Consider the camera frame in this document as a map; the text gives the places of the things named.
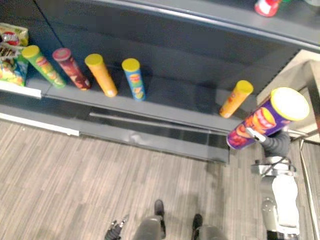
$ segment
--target product on shelf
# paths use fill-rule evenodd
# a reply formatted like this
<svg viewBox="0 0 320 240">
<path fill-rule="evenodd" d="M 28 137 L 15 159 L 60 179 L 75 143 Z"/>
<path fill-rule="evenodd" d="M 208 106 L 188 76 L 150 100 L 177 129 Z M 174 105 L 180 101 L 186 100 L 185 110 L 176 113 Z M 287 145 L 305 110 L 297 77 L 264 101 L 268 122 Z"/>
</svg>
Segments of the product on shelf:
<svg viewBox="0 0 320 240">
<path fill-rule="evenodd" d="M 100 54 L 93 53 L 88 55 L 84 62 L 92 72 L 104 94 L 110 98 L 116 96 L 118 94 L 118 90 L 108 72 L 103 57 Z"/>
<path fill-rule="evenodd" d="M 140 72 L 140 63 L 134 58 L 128 58 L 122 62 L 126 79 L 130 85 L 132 96 L 137 101 L 143 101 L 146 98 L 144 83 Z"/>
<path fill-rule="evenodd" d="M 56 88 L 63 88 L 66 82 L 59 73 L 54 70 L 51 63 L 44 57 L 36 45 L 30 45 L 23 49 L 22 55 Z"/>
<path fill-rule="evenodd" d="M 282 0 L 258 0 L 254 5 L 255 11 L 265 17 L 276 15 Z"/>
<path fill-rule="evenodd" d="M 276 133 L 292 121 L 299 121 L 309 114 L 305 97 L 289 87 L 272 90 L 269 97 L 227 136 L 227 143 L 233 149 L 242 149 L 255 140 L 246 132 L 252 128 L 264 135 Z"/>
<path fill-rule="evenodd" d="M 24 48 L 0 43 L 0 80 L 25 86 L 28 61 L 22 56 Z"/>
<path fill-rule="evenodd" d="M 13 46 L 26 47 L 28 45 L 28 39 L 27 28 L 0 22 L 0 42 Z"/>
<path fill-rule="evenodd" d="M 320 0 L 304 0 L 304 1 L 312 6 L 320 7 Z"/>
<path fill-rule="evenodd" d="M 91 87 L 89 80 L 82 74 L 75 59 L 71 56 L 70 49 L 59 48 L 53 52 L 52 57 L 79 89 L 87 90 Z"/>
<path fill-rule="evenodd" d="M 254 87 L 246 80 L 240 80 L 236 83 L 230 96 L 220 108 L 220 115 L 224 118 L 229 118 L 245 99 L 253 92 Z"/>
</svg>

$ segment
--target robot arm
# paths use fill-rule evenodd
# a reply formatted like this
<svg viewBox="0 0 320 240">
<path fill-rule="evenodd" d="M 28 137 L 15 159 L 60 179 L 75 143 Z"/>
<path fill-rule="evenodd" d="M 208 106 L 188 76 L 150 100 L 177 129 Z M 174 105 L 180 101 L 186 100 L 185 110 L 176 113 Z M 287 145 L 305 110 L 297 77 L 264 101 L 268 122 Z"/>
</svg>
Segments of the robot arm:
<svg viewBox="0 0 320 240">
<path fill-rule="evenodd" d="M 298 187 L 296 168 L 286 158 L 290 137 L 280 131 L 272 137 L 264 136 L 252 128 L 247 133 L 261 143 L 266 158 L 256 161 L 251 172 L 259 174 L 262 193 L 261 211 L 268 240 L 298 240 L 299 211 L 296 205 Z"/>
</svg>

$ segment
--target red pringles can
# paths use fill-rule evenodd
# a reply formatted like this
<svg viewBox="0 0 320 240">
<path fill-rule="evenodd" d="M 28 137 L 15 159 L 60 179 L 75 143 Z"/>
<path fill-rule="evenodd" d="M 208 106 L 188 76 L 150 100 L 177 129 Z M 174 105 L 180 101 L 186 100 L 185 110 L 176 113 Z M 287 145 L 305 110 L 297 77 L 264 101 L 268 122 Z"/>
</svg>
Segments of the red pringles can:
<svg viewBox="0 0 320 240">
<path fill-rule="evenodd" d="M 276 15 L 282 0 L 258 0 L 254 5 L 255 11 L 265 17 Z"/>
<path fill-rule="evenodd" d="M 52 57 L 80 90 L 91 88 L 89 80 L 82 74 L 78 64 L 72 57 L 70 49 L 58 48 L 53 52 Z"/>
</svg>

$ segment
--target gray shelving unit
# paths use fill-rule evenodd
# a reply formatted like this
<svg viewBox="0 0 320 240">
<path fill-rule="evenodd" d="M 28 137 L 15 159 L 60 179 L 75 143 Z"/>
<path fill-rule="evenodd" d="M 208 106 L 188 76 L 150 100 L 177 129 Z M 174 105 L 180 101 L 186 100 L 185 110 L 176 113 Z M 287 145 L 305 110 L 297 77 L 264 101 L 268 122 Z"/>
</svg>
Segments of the gray shelving unit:
<svg viewBox="0 0 320 240">
<path fill-rule="evenodd" d="M 255 13 L 256 0 L 99 0 L 99 2 L 219 26 L 228 31 L 286 42 L 320 52 L 320 8 L 311 6 L 303 0 L 283 2 L 276 16 L 271 18 Z"/>
<path fill-rule="evenodd" d="M 256 94 L 300 49 L 320 51 L 318 8 L 293 0 L 282 4 L 275 17 L 266 18 L 254 12 L 254 3 L 5 1 L 0 21 L 27 27 L 30 44 L 38 45 L 66 80 L 52 52 L 70 48 L 92 89 L 80 91 L 70 81 L 56 89 L 29 67 L 25 90 L 36 93 L 23 96 L 21 88 L 5 92 L 8 89 L 0 86 L 0 116 L 69 135 L 227 163 L 225 135 L 255 108 Z M 103 56 L 117 97 L 106 97 L 85 66 L 84 58 L 91 53 Z M 129 57 L 141 63 L 146 101 L 132 99 L 121 70 L 121 62 Z M 221 118 L 220 106 L 241 79 L 252 82 L 253 94 L 234 116 Z"/>
</svg>

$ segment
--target white shelf trim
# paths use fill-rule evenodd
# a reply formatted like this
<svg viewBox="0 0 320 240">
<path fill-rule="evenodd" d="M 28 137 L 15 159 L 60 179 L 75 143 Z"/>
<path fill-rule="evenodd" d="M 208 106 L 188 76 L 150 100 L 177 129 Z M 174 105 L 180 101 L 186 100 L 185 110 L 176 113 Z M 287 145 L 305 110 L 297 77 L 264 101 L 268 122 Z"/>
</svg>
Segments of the white shelf trim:
<svg viewBox="0 0 320 240">
<path fill-rule="evenodd" d="M 14 83 L 7 81 L 0 81 L 0 90 L 12 92 L 16 94 L 22 94 L 25 96 L 35 97 L 41 99 L 41 90 L 26 86 L 18 86 Z"/>
<path fill-rule="evenodd" d="M 48 124 L 48 123 L 44 123 L 44 122 L 40 122 L 40 121 L 34 121 L 34 120 L 27 119 L 27 118 L 8 115 L 8 114 L 4 114 L 4 113 L 0 113 L 0 119 L 16 122 L 16 123 L 20 123 L 20 124 L 30 125 L 30 126 L 38 127 L 38 128 L 42 128 L 42 129 L 47 129 L 47 130 L 51 130 L 51 131 L 56 131 L 56 132 L 64 133 L 67 135 L 73 135 L 73 136 L 77 136 L 77 137 L 80 135 L 80 132 L 78 130 L 74 130 L 74 129 L 66 128 L 66 127 L 62 127 L 62 126 L 57 126 L 57 125 L 53 125 L 53 124 Z"/>
</svg>

